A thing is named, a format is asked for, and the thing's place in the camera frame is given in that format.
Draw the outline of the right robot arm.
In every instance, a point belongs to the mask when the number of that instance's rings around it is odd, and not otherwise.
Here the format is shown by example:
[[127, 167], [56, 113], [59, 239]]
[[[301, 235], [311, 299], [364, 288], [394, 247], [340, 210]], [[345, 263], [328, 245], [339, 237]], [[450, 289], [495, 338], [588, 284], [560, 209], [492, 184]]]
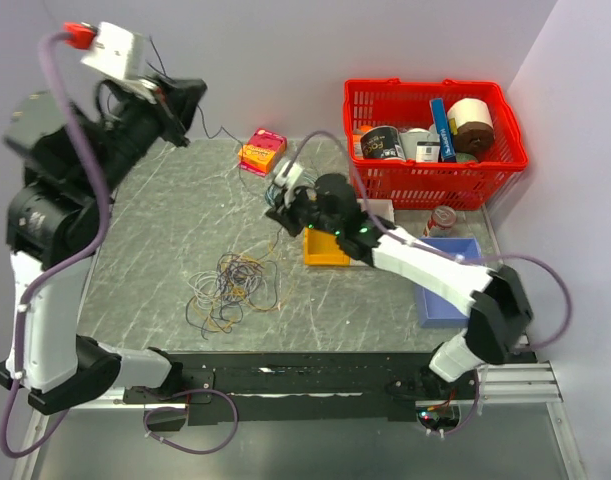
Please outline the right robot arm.
[[533, 318], [513, 268], [491, 269], [428, 245], [371, 212], [343, 174], [325, 174], [307, 184], [295, 171], [277, 173], [267, 196], [267, 217], [290, 236], [305, 229], [329, 234], [351, 259], [406, 278], [466, 316], [466, 327], [436, 349], [422, 373], [429, 396], [444, 398], [465, 373], [510, 360]]

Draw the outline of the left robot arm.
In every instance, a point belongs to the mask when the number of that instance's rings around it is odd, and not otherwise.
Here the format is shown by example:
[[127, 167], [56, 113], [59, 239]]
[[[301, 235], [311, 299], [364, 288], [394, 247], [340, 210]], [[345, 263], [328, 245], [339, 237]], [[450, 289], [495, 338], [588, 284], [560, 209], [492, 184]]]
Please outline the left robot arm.
[[146, 386], [162, 402], [183, 387], [181, 366], [156, 348], [121, 350], [77, 332], [91, 264], [108, 231], [112, 194], [158, 140], [177, 147], [207, 90], [200, 79], [149, 78], [152, 100], [116, 81], [117, 105], [90, 119], [49, 91], [23, 99], [4, 133], [24, 162], [7, 210], [16, 319], [0, 385], [26, 389], [45, 415], [67, 411], [114, 386]]

